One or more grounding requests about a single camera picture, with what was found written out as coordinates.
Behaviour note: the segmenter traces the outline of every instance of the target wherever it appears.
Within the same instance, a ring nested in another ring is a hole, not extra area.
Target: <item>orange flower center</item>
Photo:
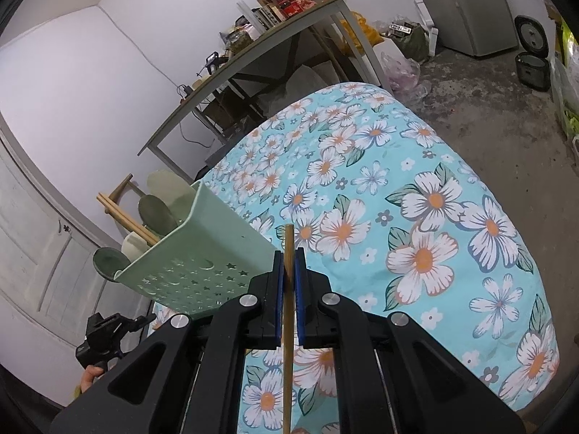
[[[430,194],[428,197],[428,201],[432,207],[435,209],[440,209],[444,205],[444,197],[439,192],[435,192],[434,194]]]
[[[497,227],[497,224],[494,223],[493,220],[490,220],[490,218],[485,222],[485,225],[486,229],[490,233],[490,236],[496,237],[499,234],[499,227]]]
[[[303,229],[299,231],[299,236],[302,239],[309,239],[312,236],[312,226],[307,225],[303,227]]]
[[[533,359],[533,363],[531,364],[531,367],[529,368],[529,374],[528,374],[529,378],[535,378],[537,376],[537,374],[541,370],[543,362],[545,362],[545,353],[539,352],[539,354],[537,354],[535,356],[535,358]]]
[[[342,222],[342,225],[336,229],[333,235],[338,239],[339,242],[344,243],[344,241],[346,241],[352,235],[353,228],[354,227],[352,227],[352,225],[344,221]]]
[[[273,410],[273,407],[276,406],[276,397],[270,392],[265,392],[262,394],[259,404],[261,405],[262,411],[270,412]]]
[[[428,248],[420,248],[414,255],[414,261],[416,263],[416,271],[424,274],[432,269],[432,264],[434,258],[432,256],[432,251]]]
[[[318,362],[325,369],[334,366],[334,353],[331,350],[326,350],[318,356]]]

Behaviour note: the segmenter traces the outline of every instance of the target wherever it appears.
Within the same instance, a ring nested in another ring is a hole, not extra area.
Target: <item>plastic bag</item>
[[[418,85],[420,65],[412,59],[396,60],[382,52],[380,64],[390,79],[393,91],[404,91]]]
[[[420,101],[432,89],[432,83],[420,78],[420,65],[412,59],[396,60],[382,52],[380,64],[390,80],[394,97],[404,105]]]
[[[384,23],[381,21],[380,23],[381,29],[383,29],[382,25]],[[412,28],[412,33],[410,34],[394,34],[390,31],[390,24],[388,24],[388,29],[385,32],[389,34],[388,37],[394,41],[404,57],[416,60],[417,62],[424,62],[428,58],[428,45],[430,41],[428,33],[424,30],[422,25],[417,22],[412,22],[408,18],[402,16],[397,16],[396,19],[392,21],[392,24]]]
[[[383,37],[380,36],[380,34],[378,34],[377,30],[375,30],[372,26],[370,26],[366,22],[366,18],[364,18],[363,15],[361,15],[360,13],[357,13],[355,11],[352,11],[351,13],[356,17],[358,24],[362,28],[362,31],[364,31],[364,34],[366,34],[366,37],[370,41],[370,45],[372,47],[380,44],[381,42],[384,42]],[[348,22],[346,20],[340,20],[340,23],[342,24],[342,26],[344,26],[346,28],[346,31],[348,31],[348,34],[350,35],[350,37],[354,41],[354,44],[355,44],[356,48],[358,49],[358,52],[361,55],[364,55],[365,52],[364,52],[364,49],[362,48],[362,44],[360,44],[360,41],[358,40],[358,38],[354,34],[354,31],[352,31],[352,28],[350,27]],[[353,56],[354,53],[352,52],[350,46],[348,44],[346,44],[346,40],[344,40],[343,42],[344,42],[343,52],[348,56]]]

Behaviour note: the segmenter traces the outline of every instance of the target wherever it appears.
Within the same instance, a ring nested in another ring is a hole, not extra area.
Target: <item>white flower print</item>
[[[263,157],[260,158],[259,163],[257,163],[257,171],[263,171],[273,164],[279,159],[280,155],[283,153],[283,150],[270,150],[266,152]]]
[[[321,238],[320,234],[320,217],[315,217],[314,211],[306,209],[297,215],[295,221],[295,247],[303,247],[307,252],[308,249],[316,251],[316,244]]]
[[[313,388],[318,384],[320,391],[327,396],[336,396],[336,369],[334,353],[331,348],[297,348],[293,363],[300,367],[293,373],[293,384],[299,388]]]
[[[306,108],[312,103],[311,98],[303,98],[295,103],[291,103],[288,107],[282,110],[286,119],[296,115],[302,115],[306,112]]]
[[[405,139],[415,139],[416,143],[425,149],[431,148],[435,143],[442,143],[442,139],[427,123],[417,120],[406,123],[408,130],[400,132]]]
[[[555,339],[555,330],[551,322],[543,328],[542,334],[528,331],[523,336],[516,350],[520,367],[515,369],[499,389],[499,398],[505,402],[515,401],[521,392],[536,395],[541,376],[548,371],[554,356],[551,345]]]
[[[474,331],[473,338],[480,338],[491,328],[493,339],[499,339],[503,334],[503,317],[515,322],[519,319],[519,311],[511,304],[518,301],[523,295],[523,289],[517,287],[511,292],[512,275],[505,274],[503,287],[499,288],[494,279],[487,277],[482,281],[483,287],[490,293],[491,300],[486,298],[473,298],[468,307],[473,312],[488,313]]]
[[[353,179],[350,184],[353,186],[358,186],[356,192],[358,194],[364,194],[366,189],[370,188],[370,194],[376,195],[378,192],[378,186],[385,186],[388,184],[388,180],[386,179],[386,175],[389,173],[389,169],[381,169],[380,162],[376,160],[372,163],[372,170],[370,170],[367,166],[362,166],[360,169],[360,173],[362,174],[361,178]]]
[[[293,149],[293,152],[288,156],[288,165],[293,168],[295,162],[302,158],[308,152],[308,148],[305,146],[296,147]]]
[[[273,225],[273,215],[265,218],[257,216],[250,221],[250,225],[252,229],[257,230],[261,235],[266,237],[266,233],[269,232]]]
[[[470,352],[465,352],[462,355],[462,363],[466,365],[469,369],[474,369],[477,365],[481,363],[479,360],[480,353],[477,350],[472,350]]]
[[[410,171],[412,169],[412,166],[414,166],[414,163],[416,163],[416,161],[414,161],[411,158],[407,158],[400,163],[400,168],[402,169],[402,171]]]
[[[535,392],[535,396],[537,396],[540,392],[546,389],[546,386],[548,386],[549,382],[553,380],[553,377],[557,373],[558,369],[559,369],[559,348],[557,347],[557,345],[555,345],[551,362],[549,362],[549,364],[546,367],[548,375],[545,377],[545,381],[542,383],[542,385]]]
[[[282,371],[268,370],[260,384],[247,385],[243,389],[243,402],[250,405],[243,414],[243,421],[249,427],[282,429],[283,421],[283,382]]]
[[[329,137],[326,137],[320,142],[320,150],[335,149],[338,153],[349,152],[354,146],[352,135],[356,133],[356,126],[354,124],[348,127],[342,127],[334,132]]]
[[[420,325],[425,330],[433,330],[436,328],[436,325],[440,323],[444,314],[438,311],[437,307],[428,310],[427,312],[422,313],[420,316],[421,323]]]
[[[317,126],[317,124],[323,119],[324,117],[324,108],[317,107],[313,111],[306,112],[302,117],[302,124],[300,127],[304,129],[309,129],[310,131]]]
[[[358,305],[365,312],[372,311],[372,307],[378,303],[378,299],[374,297],[374,294],[370,292],[366,295],[361,295],[358,297]]]
[[[221,186],[219,184],[217,184],[215,181],[211,181],[206,184],[207,187],[209,188],[209,191],[213,192],[213,194],[215,195],[219,195],[219,193],[221,192]]]
[[[213,168],[213,172],[216,180],[223,179],[224,176],[227,176],[229,173],[231,173],[231,168],[229,168],[229,162],[225,161],[225,158],[222,159],[219,163],[215,165],[215,167]]]
[[[239,157],[237,164],[239,166],[244,166],[248,161],[253,161],[257,156],[257,152],[257,146],[245,147],[245,150]]]
[[[405,305],[414,303],[422,293],[422,284],[430,296],[447,290],[455,279],[455,272],[442,263],[457,252],[458,242],[448,233],[435,236],[414,228],[410,244],[393,249],[386,258],[388,270],[403,275],[396,288],[396,299]]]
[[[283,144],[284,136],[280,133],[274,133],[265,139],[265,150],[267,152],[275,152],[276,150],[279,150]]]
[[[410,192],[402,199],[401,214],[408,220],[419,220],[420,231],[435,231],[444,225],[445,218],[458,222],[462,205],[455,202],[462,187],[455,178],[449,178],[443,186],[439,177],[430,172],[418,173],[414,177],[420,192]]]
[[[284,140],[284,147],[288,148],[293,142],[302,138],[304,132],[303,127],[298,127],[296,130],[286,133],[286,139]]]
[[[372,125],[363,125],[356,132],[359,138],[356,140],[356,147],[366,150],[372,145],[382,147],[392,140],[391,133],[396,131],[396,127],[388,125],[386,120],[374,121]]]
[[[374,112],[380,112],[384,106],[394,104],[395,101],[392,95],[384,90],[377,91],[364,99],[364,102],[368,103]]]
[[[330,422],[322,427],[320,434],[340,434],[340,423]]]
[[[233,190],[239,191],[239,188],[247,181],[257,169],[257,165],[248,164],[245,168],[239,169],[235,174],[232,174]]]
[[[354,124],[356,117],[360,117],[360,115],[364,114],[366,111],[367,109],[362,109],[361,105],[352,104],[347,106],[345,109],[341,109],[334,119],[335,122],[340,123],[340,126],[346,127],[347,125]]]
[[[334,253],[334,261],[350,258],[350,245],[361,243],[370,230],[370,221],[360,222],[366,213],[366,205],[359,199],[350,202],[344,217],[338,209],[332,209],[322,218],[320,231],[322,238],[317,250],[323,255]]]
[[[317,192],[307,186],[307,179],[302,184],[291,184],[284,194],[283,202],[286,207],[280,210],[280,216],[284,220],[294,220],[304,210],[308,209],[316,201]]]
[[[485,183],[483,183],[481,181],[481,178],[479,178],[477,176],[477,174],[473,171],[473,168],[471,168],[470,166],[468,166],[464,161],[459,160],[458,164],[460,165],[460,168],[458,169],[458,172],[463,174],[463,175],[468,175],[467,178],[467,183],[468,184],[476,184],[478,183],[479,186],[481,188],[483,188],[484,190],[487,190],[487,186]]]
[[[338,173],[334,168],[338,168],[345,162],[343,155],[336,152],[336,149],[327,149],[322,152],[322,158],[310,162],[308,165],[308,187],[317,184],[327,186],[336,179]]]
[[[237,192],[237,200],[240,204],[244,203],[248,197],[251,197],[257,192],[257,180],[257,175],[251,175],[245,179],[245,182],[241,185],[239,191]]]
[[[503,256],[505,267],[513,266],[519,256],[519,248],[513,240],[516,230],[498,204],[484,195],[482,207],[475,203],[462,203],[462,206],[460,227],[479,231],[468,243],[468,252],[481,271],[492,271],[499,262],[499,255]]]
[[[338,114],[343,112],[342,106],[333,105],[326,108],[324,112],[324,121],[333,124],[338,121]]]
[[[267,129],[275,129],[282,123],[285,118],[286,113],[284,111],[280,111],[276,115],[273,115],[267,119],[260,127],[263,131],[266,131]]]
[[[259,192],[260,196],[270,194],[274,189],[280,186],[282,182],[282,174],[286,169],[283,166],[275,168],[271,166],[263,172],[263,176],[257,178],[255,183],[255,190]]]
[[[326,86],[325,88],[319,89],[317,92],[321,95],[329,95],[332,91],[334,91],[334,85]]]
[[[256,127],[250,133],[245,136],[245,140],[247,141],[247,146],[250,146],[252,143],[261,140],[261,126]]]
[[[376,260],[376,253],[378,250],[376,248],[366,248],[364,253],[360,255],[360,261],[362,265],[372,264]]]

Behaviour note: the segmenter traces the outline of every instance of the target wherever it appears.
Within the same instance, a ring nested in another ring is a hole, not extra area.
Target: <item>bed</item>
[[[493,194],[435,131],[377,86],[297,101],[249,133],[204,181],[280,249],[363,310],[404,311],[514,410],[559,364],[529,250]],[[338,432],[330,349],[295,347],[292,428]],[[246,358],[239,432],[282,427],[282,352]]]

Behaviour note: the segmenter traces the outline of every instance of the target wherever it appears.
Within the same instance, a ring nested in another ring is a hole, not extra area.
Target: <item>wooden stick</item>
[[[283,434],[291,431],[291,399],[293,385],[293,316],[295,313],[295,294],[293,292],[293,262],[295,243],[293,241],[293,224],[286,224],[286,246],[284,249],[284,306],[282,338],[284,346],[284,406]]]
[[[153,235],[141,224],[138,224],[130,215],[125,214],[125,212],[123,212],[123,210],[117,204],[111,201],[111,198],[99,192],[97,195],[97,200],[109,209],[109,213],[116,221],[118,221],[127,230],[137,233],[149,244],[149,246],[153,246],[159,242],[159,238],[157,236]]]

